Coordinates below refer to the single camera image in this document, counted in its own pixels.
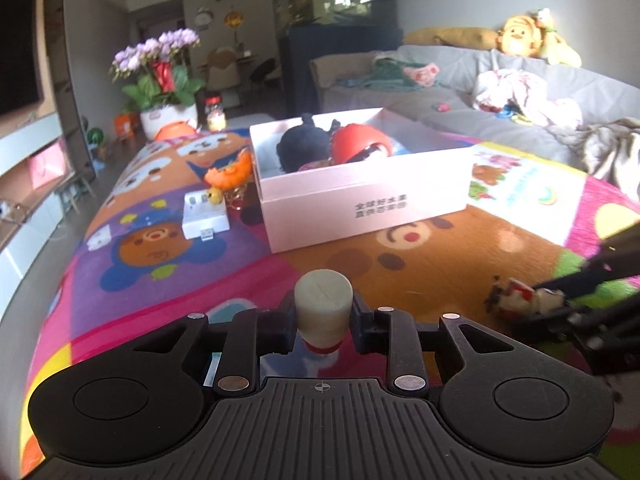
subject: gray sofa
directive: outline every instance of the gray sofa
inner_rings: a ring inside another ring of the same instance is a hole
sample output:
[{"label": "gray sofa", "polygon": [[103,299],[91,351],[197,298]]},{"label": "gray sofa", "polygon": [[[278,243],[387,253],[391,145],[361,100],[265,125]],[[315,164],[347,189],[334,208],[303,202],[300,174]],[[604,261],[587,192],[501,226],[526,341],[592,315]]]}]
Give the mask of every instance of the gray sofa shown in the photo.
[{"label": "gray sofa", "polygon": [[[640,89],[636,87],[581,68],[551,66],[544,60],[506,56],[497,50],[403,45],[386,54],[400,61],[434,62],[440,68],[437,86],[414,92],[379,92],[337,84],[340,79],[369,75],[376,54],[340,54],[311,62],[323,112],[385,107],[439,131],[495,142],[576,168],[580,168],[580,161],[575,153],[544,128],[516,124],[472,108],[478,74],[500,68],[537,74],[547,81],[550,99],[571,97],[577,101],[585,124],[640,117]],[[451,111],[434,109],[443,102]]]}]

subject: red ribbon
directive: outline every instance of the red ribbon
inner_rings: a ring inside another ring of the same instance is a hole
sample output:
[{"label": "red ribbon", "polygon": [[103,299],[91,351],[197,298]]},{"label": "red ribbon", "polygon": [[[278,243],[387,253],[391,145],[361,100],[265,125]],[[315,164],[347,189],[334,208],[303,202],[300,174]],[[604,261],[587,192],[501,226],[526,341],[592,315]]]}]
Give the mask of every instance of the red ribbon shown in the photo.
[{"label": "red ribbon", "polygon": [[155,62],[151,67],[156,71],[156,79],[162,92],[175,91],[174,74],[171,72],[171,63],[168,62]]}]

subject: white cylindrical cap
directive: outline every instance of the white cylindrical cap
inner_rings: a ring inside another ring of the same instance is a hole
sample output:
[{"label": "white cylindrical cap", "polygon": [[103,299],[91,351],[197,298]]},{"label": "white cylindrical cap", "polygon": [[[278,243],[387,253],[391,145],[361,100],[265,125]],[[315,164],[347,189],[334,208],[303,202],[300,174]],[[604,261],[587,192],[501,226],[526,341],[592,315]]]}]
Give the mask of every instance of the white cylindrical cap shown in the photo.
[{"label": "white cylindrical cap", "polygon": [[337,347],[349,329],[353,287],[329,269],[312,270],[296,283],[294,302],[298,331],[309,345],[324,350]]}]

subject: orange toy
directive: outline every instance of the orange toy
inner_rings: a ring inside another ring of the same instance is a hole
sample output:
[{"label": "orange toy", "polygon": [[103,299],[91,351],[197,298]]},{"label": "orange toy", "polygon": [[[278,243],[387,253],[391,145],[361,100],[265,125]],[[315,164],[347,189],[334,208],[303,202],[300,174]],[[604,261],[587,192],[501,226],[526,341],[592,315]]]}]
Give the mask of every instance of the orange toy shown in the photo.
[{"label": "orange toy", "polygon": [[331,138],[331,158],[334,164],[345,164],[363,150],[379,145],[391,156],[394,147],[391,139],[368,124],[348,124]]},{"label": "orange toy", "polygon": [[195,134],[197,134],[196,129],[189,123],[177,121],[160,128],[154,140],[178,139],[179,137],[188,137]]},{"label": "orange toy", "polygon": [[113,126],[119,139],[132,136],[140,124],[140,114],[122,114],[113,120]]},{"label": "orange toy", "polygon": [[238,154],[235,162],[225,166],[222,170],[211,168],[207,171],[204,181],[220,191],[229,191],[245,184],[253,170],[251,150],[245,148]]}]

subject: pink bag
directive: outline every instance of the pink bag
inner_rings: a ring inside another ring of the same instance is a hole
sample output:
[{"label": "pink bag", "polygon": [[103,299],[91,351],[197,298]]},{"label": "pink bag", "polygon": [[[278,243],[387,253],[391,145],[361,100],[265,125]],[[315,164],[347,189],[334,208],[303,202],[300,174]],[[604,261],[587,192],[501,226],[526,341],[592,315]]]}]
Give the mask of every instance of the pink bag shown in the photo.
[{"label": "pink bag", "polygon": [[66,174],[66,157],[60,141],[57,140],[46,150],[30,156],[28,160],[33,189],[48,184]]}]

